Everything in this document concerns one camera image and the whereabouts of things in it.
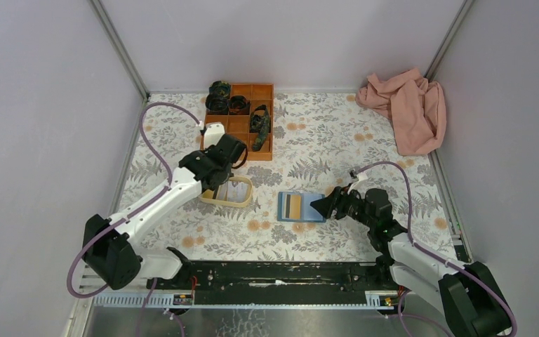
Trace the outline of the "gold striped credit card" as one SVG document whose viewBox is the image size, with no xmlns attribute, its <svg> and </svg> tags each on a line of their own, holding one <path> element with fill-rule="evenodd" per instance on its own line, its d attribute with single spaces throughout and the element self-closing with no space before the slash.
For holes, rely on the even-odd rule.
<svg viewBox="0 0 539 337">
<path fill-rule="evenodd" d="M 285 219 L 300 220 L 302 209 L 301 194 L 286 194 L 284 199 L 284 215 Z"/>
</svg>

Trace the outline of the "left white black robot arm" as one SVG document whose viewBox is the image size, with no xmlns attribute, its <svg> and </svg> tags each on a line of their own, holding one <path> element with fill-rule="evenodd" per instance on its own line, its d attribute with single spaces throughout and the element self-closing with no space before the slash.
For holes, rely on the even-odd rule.
<svg viewBox="0 0 539 337">
<path fill-rule="evenodd" d="M 83 261 L 112 290 L 136 278 L 160 278 L 174 289 L 185 286 L 190 273 L 185 258 L 170 249 L 144 250 L 140 244 L 160 220 L 203 192 L 224 185 L 245 152 L 244 142 L 224 134 L 205 150 L 181 159 L 168 182 L 132 206 L 107 219 L 94 215 L 84 230 Z"/>
</svg>

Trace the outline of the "beige oval tray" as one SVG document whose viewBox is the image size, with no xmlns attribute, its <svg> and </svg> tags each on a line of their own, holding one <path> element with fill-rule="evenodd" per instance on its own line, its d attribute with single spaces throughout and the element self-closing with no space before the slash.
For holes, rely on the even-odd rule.
<svg viewBox="0 0 539 337">
<path fill-rule="evenodd" d="M 205 191 L 199 200 L 216 206 L 244 208 L 250 204 L 252 196 L 252 181 L 247 177 L 234 176 L 220 187 Z"/>
</svg>

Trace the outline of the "blue leather card holder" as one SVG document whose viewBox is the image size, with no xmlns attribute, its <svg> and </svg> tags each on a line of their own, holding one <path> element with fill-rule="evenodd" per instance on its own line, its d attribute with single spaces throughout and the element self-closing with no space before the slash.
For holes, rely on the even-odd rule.
<svg viewBox="0 0 539 337">
<path fill-rule="evenodd" d="M 293 223 L 325 223 L 326 219 L 311 203 L 325 197 L 309 192 L 279 192 L 277 197 L 277 220 Z"/>
</svg>

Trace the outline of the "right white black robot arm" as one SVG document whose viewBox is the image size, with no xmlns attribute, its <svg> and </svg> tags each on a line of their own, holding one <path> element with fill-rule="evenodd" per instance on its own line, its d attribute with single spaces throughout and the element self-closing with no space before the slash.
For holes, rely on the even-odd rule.
<svg viewBox="0 0 539 337">
<path fill-rule="evenodd" d="M 310 206 L 324 218 L 350 217 L 365 225 L 380 254 L 374 271 L 377 285 L 413 291 L 440 311 L 454 336 L 497 336 L 514 330 L 515 317 L 491 271 L 483 263 L 464 264 L 421 246 L 394 219 L 386 191 L 373 188 L 359 194 L 337 187 Z"/>
</svg>

